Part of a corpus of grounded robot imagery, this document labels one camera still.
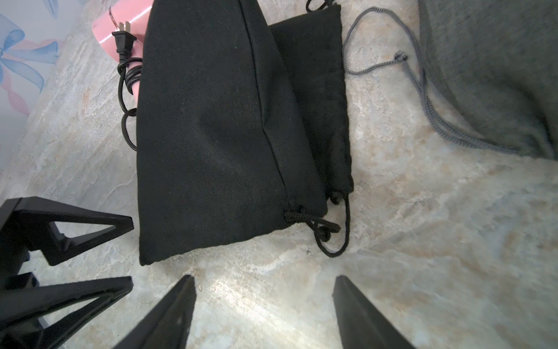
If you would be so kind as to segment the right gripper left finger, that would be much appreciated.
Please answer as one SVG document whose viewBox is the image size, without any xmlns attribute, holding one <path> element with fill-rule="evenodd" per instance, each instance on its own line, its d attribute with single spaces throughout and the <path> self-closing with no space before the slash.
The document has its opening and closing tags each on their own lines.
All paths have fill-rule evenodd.
<svg viewBox="0 0 558 349">
<path fill-rule="evenodd" d="M 196 304 L 196 282 L 183 276 L 117 348 L 185 348 Z"/>
</svg>

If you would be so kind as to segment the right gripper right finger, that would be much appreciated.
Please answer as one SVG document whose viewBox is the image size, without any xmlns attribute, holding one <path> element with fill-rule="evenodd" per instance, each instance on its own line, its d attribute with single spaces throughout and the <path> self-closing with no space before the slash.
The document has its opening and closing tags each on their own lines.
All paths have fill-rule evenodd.
<svg viewBox="0 0 558 349">
<path fill-rule="evenodd" d="M 347 276 L 337 276 L 333 299 L 343 348 L 414 349 Z"/>
</svg>

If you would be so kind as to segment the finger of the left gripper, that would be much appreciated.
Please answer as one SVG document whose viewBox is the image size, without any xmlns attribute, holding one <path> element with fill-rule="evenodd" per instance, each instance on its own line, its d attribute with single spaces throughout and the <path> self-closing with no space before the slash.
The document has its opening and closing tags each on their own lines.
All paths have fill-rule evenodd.
<svg viewBox="0 0 558 349">
<path fill-rule="evenodd" d="M 88 322 L 128 295 L 130 276 L 1 292 L 2 348 L 59 348 Z M 49 326 L 48 314 L 88 302 Z"/>
<path fill-rule="evenodd" d="M 37 196 L 1 205 L 1 274 L 16 275 L 40 251 L 59 265 L 134 229 L 131 217 L 96 212 Z"/>
</svg>

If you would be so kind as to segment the plain black pouch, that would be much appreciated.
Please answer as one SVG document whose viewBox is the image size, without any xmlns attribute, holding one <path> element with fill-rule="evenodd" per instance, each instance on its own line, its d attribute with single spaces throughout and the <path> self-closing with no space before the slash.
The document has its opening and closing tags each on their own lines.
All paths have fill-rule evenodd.
<svg viewBox="0 0 558 349">
<path fill-rule="evenodd" d="M 295 223 L 339 232 L 256 1 L 155 1 L 139 89 L 142 265 Z"/>
</svg>

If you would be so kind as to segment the pink hair dryer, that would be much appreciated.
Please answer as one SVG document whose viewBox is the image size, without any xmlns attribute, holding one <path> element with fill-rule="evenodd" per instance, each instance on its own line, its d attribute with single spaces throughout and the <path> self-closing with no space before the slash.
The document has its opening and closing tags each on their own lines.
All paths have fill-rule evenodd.
<svg viewBox="0 0 558 349">
<path fill-rule="evenodd" d="M 137 146 L 130 138 L 127 122 L 137 115 L 137 109 L 126 106 L 124 94 L 128 93 L 139 100 L 144 41 L 153 4 L 154 0 L 121 0 L 92 24 L 98 44 L 117 62 L 117 97 L 124 113 L 121 132 L 133 151 L 136 151 Z"/>
</svg>

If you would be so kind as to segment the grey drawstring pouch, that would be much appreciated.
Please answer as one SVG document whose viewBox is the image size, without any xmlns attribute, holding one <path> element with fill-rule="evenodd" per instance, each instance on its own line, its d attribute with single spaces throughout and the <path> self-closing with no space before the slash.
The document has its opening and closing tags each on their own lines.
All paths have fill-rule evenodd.
<svg viewBox="0 0 558 349">
<path fill-rule="evenodd" d="M 444 139 L 467 148 L 557 158 L 556 1 L 420 1 L 405 69 Z"/>
</svg>

